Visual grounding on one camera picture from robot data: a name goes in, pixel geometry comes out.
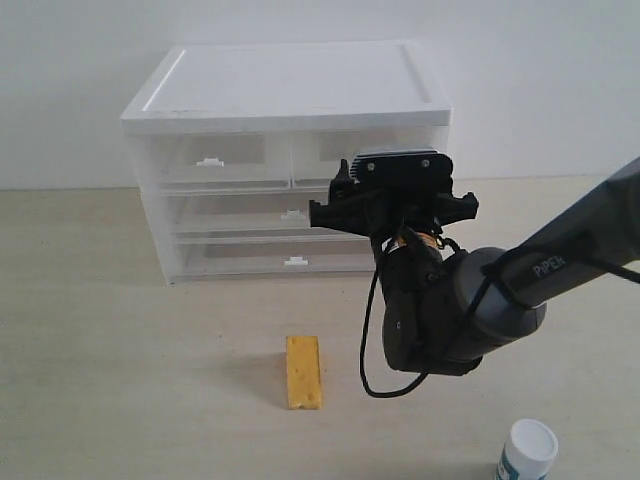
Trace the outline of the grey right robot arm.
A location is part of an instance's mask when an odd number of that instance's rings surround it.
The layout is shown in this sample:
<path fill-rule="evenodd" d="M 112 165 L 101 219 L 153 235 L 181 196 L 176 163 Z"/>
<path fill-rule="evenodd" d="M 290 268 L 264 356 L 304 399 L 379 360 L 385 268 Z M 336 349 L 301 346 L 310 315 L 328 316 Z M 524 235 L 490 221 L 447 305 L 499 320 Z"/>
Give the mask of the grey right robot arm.
<path fill-rule="evenodd" d="M 475 218 L 476 196 L 453 193 L 453 163 L 435 150 L 342 161 L 310 223 L 366 237 L 383 294 L 383 352 L 396 371 L 462 376 L 536 332 L 547 302 L 604 274 L 637 281 L 639 165 L 631 162 L 505 250 L 468 251 L 443 234 Z"/>

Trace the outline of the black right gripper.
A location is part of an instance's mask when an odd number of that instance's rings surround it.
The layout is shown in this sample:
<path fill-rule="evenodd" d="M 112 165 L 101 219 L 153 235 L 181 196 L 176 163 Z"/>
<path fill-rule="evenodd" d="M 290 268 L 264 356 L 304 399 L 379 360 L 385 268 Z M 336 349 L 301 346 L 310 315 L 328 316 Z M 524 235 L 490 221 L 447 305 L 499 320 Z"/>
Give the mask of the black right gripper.
<path fill-rule="evenodd" d="M 403 227 L 440 234 L 447 225 L 475 219 L 478 209 L 472 192 L 456 197 L 449 190 L 433 188 L 353 188 L 349 163 L 341 159 L 327 202 L 309 202 L 309 224 L 368 238 L 391 235 Z"/>

